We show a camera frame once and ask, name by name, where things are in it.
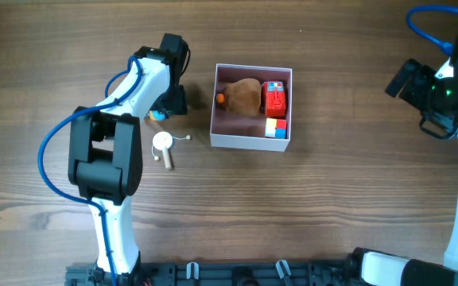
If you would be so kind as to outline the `orange blue duck toy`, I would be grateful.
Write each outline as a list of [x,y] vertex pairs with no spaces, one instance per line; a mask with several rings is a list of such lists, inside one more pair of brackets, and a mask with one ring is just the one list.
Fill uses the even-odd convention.
[[149,113],[148,113],[148,116],[151,120],[153,121],[164,121],[165,119],[167,119],[167,114],[164,114],[160,111],[157,111],[157,110],[151,110]]

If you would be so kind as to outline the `wooden pig rattle drum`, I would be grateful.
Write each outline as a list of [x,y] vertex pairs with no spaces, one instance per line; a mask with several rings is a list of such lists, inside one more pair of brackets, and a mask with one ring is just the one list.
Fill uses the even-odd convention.
[[161,131],[153,136],[151,153],[155,161],[163,160],[167,170],[173,169],[173,162],[170,155],[170,149],[174,141],[190,141],[192,137],[188,134],[185,137],[174,137],[171,133]]

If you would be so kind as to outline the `brown plush toy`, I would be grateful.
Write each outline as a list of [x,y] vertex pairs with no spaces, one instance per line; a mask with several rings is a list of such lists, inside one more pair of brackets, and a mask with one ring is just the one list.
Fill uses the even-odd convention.
[[253,78],[224,83],[215,94],[215,105],[233,114],[256,117],[261,113],[262,85]]

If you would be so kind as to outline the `red toy fire truck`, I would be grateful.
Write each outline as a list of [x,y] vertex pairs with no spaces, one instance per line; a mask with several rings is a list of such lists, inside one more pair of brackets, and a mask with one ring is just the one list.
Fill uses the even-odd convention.
[[282,81],[265,81],[262,85],[262,109],[268,118],[285,118],[287,95]]

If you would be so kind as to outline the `colourful 2x2 puzzle cube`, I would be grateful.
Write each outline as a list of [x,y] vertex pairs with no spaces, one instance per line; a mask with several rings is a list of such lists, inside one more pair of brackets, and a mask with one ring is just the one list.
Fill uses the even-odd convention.
[[285,119],[267,118],[265,137],[275,139],[286,139],[287,121]]

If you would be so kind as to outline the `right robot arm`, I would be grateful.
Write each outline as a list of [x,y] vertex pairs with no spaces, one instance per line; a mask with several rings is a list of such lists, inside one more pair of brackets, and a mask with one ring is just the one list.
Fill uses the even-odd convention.
[[[421,113],[421,122],[440,129],[429,135],[458,139],[458,33],[452,55],[439,71],[407,60],[385,92]],[[407,259],[368,249],[348,255],[343,278],[365,285],[458,285],[458,195],[451,238],[442,265]]]

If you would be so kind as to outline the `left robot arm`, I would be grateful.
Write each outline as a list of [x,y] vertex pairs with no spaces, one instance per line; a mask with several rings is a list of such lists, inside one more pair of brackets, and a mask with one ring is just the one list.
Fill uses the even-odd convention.
[[190,59],[187,42],[166,33],[158,48],[143,46],[119,74],[121,83],[71,124],[68,179],[86,199],[95,220],[99,257],[88,272],[98,285],[142,284],[131,202],[141,182],[145,118],[163,120],[188,112],[180,85]]

